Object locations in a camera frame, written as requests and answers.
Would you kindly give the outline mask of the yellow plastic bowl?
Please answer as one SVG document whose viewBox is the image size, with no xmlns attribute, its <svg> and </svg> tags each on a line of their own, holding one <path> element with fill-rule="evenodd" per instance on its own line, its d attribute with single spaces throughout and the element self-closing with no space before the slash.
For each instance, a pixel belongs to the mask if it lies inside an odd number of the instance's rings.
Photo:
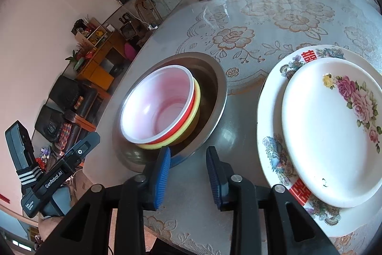
<svg viewBox="0 0 382 255">
<path fill-rule="evenodd" d="M 184 141 L 195 129 L 199 121 L 199 106 L 201 103 L 201 89 L 199 83 L 194 79 L 194 103 L 192 109 L 183 125 L 169 138 L 155 144 L 138 144 L 143 150 L 157 150 L 164 146 L 173 146 Z"/>
</svg>

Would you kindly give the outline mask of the red plastic bowl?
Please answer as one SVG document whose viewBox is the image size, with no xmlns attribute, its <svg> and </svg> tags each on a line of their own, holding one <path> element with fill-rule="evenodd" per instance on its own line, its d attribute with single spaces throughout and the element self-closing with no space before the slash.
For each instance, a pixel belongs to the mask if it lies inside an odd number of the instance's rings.
<svg viewBox="0 0 382 255">
<path fill-rule="evenodd" d="M 127 94 L 120 111 L 120 130 L 134 144 L 156 144 L 185 122 L 194 103 L 192 73 L 168 65 L 148 74 Z"/>
</svg>

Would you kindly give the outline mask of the stainless steel basin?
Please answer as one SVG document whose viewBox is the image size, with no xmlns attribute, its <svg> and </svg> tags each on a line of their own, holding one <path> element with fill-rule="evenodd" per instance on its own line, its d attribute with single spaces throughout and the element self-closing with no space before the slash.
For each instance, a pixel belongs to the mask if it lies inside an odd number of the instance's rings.
<svg viewBox="0 0 382 255">
<path fill-rule="evenodd" d="M 211 136 L 224 112 L 227 101 L 227 79 L 221 65 L 201 52 L 186 52 L 166 58 L 142 74 L 126 93 L 129 95 L 143 79 L 166 65 L 183 65 L 196 78 L 201 88 L 199 120 L 188 138 L 170 148 L 171 167 L 193 155 Z M 159 150 L 143 150 L 122 137 L 121 130 L 114 126 L 113 148 L 116 157 L 133 172 L 142 172 L 144 166 L 156 160 Z"/>
</svg>

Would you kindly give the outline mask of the white floral plate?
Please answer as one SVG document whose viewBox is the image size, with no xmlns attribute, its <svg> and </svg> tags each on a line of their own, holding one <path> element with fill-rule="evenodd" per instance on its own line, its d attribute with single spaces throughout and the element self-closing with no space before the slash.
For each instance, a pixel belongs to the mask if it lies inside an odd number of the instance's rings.
<svg viewBox="0 0 382 255">
<path fill-rule="evenodd" d="M 284 92 L 282 131 L 308 189 L 352 208 L 381 187 L 381 87 L 347 60 L 323 58 L 299 69 Z"/>
</svg>

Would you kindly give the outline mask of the large dragon pattern plate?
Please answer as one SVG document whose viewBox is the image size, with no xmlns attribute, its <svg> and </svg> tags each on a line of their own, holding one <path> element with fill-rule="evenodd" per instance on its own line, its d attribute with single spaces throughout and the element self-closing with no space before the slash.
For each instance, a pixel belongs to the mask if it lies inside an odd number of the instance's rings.
<svg viewBox="0 0 382 255">
<path fill-rule="evenodd" d="M 282 58 L 270 71 L 257 110 L 257 146 L 262 170 L 270 186 L 285 186 L 329 237 L 350 234 L 359 227 L 381 223 L 381 192 L 353 208 L 336 208 L 316 198 L 299 178 L 282 135 L 282 98 L 290 78 L 310 58 L 341 58 L 362 67 L 378 83 L 381 74 L 360 55 L 334 45 L 309 46 Z"/>
</svg>

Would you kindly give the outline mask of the black sofa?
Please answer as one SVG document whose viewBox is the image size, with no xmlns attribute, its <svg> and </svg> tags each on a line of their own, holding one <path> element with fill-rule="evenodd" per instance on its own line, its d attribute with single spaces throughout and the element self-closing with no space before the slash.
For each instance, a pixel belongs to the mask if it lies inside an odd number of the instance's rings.
<svg viewBox="0 0 382 255">
<path fill-rule="evenodd" d="M 88 115 L 97 97 L 95 88 L 59 76 L 48 96 L 58 108 L 43 105 L 35 130 L 51 143 L 54 152 L 64 154 L 89 132 L 96 131 L 96 125 L 88 120 Z"/>
</svg>

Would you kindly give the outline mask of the orange wooden desk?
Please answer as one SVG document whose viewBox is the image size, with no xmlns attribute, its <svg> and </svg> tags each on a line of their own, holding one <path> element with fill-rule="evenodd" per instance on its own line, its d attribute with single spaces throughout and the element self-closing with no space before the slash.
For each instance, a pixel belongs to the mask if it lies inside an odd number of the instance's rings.
<svg viewBox="0 0 382 255">
<path fill-rule="evenodd" d="M 124 53 L 125 44 L 126 40 L 119 32 L 112 32 L 106 41 L 99 48 L 96 48 L 92 57 L 85 62 L 76 79 L 88 80 L 107 91 L 115 78 L 111 76 L 102 63 L 105 60 L 113 66 L 124 63 L 127 60 Z"/>
</svg>

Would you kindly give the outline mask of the pink bag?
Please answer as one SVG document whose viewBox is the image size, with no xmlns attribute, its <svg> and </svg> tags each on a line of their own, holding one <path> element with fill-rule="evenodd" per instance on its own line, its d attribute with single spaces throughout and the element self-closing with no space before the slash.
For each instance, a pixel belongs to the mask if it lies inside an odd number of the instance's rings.
<svg viewBox="0 0 382 255">
<path fill-rule="evenodd" d="M 132 45 L 130 45 L 128 42 L 124 44 L 124 54 L 126 58 L 132 62 L 135 57 L 137 56 L 137 51 L 134 49 Z"/>
</svg>

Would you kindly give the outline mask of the floral lace tablecloth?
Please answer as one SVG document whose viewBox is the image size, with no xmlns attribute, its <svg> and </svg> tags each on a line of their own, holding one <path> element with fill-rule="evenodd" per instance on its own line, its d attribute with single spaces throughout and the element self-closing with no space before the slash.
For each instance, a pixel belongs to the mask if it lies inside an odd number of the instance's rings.
<svg viewBox="0 0 382 255">
<path fill-rule="evenodd" d="M 234 171 L 269 186 L 258 156 L 257 110 L 271 69 L 309 46 L 334 45 L 366 59 L 381 74 L 381 14 L 365 0 L 185 0 L 144 45 L 108 103 L 99 146 L 84 172 L 106 187 L 135 172 L 116 157 L 112 142 L 128 89 L 150 67 L 186 52 L 214 58 L 227 79 L 227 101 L 219 124 L 189 158 L 170 170 L 164 203 L 144 215 L 158 237 L 194 254 L 228 254 L 233 216 L 214 204 L 205 152 L 214 146 Z M 366 249 L 381 223 L 331 237 L 345 254 Z"/>
</svg>

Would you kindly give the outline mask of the small dark speaker cabinet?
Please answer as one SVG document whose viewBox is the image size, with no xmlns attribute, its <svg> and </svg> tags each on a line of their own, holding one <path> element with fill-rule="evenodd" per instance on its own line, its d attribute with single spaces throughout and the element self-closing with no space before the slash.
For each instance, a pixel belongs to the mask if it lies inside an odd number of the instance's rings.
<svg viewBox="0 0 382 255">
<path fill-rule="evenodd" d="M 137 27 L 138 23 L 136 21 L 128 21 L 120 27 L 120 33 L 128 41 L 138 35 Z"/>
</svg>

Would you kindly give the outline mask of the wooden desk shelf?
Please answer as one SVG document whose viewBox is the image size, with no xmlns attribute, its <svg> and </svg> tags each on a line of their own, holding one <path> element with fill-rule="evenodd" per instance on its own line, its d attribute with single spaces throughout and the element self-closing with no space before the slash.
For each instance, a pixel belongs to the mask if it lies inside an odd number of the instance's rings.
<svg viewBox="0 0 382 255">
<path fill-rule="evenodd" d="M 77 20 L 71 32 L 78 44 L 84 48 L 98 48 L 109 37 L 109 31 L 93 17 Z"/>
</svg>

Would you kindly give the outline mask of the wooden chair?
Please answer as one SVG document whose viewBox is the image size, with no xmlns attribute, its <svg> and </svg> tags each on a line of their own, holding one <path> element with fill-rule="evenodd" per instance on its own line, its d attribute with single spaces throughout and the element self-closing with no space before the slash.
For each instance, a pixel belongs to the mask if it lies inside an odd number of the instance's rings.
<svg viewBox="0 0 382 255">
<path fill-rule="evenodd" d="M 163 19 L 152 0 L 136 0 L 135 10 L 140 20 L 147 25 L 149 30 L 156 30 Z"/>
</svg>

